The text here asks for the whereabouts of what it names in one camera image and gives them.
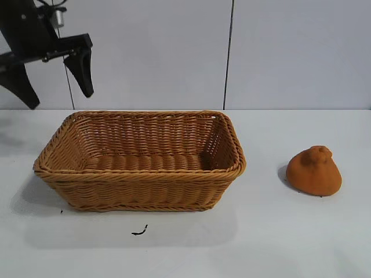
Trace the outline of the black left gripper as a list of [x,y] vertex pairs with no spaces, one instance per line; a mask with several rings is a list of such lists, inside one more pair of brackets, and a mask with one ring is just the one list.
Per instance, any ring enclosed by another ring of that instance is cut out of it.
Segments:
[[65,66],[78,82],[83,95],[93,95],[91,48],[88,34],[59,38],[47,15],[40,11],[1,11],[1,33],[11,51],[1,54],[1,86],[18,97],[29,109],[39,105],[24,65],[35,60],[47,62],[69,55]]

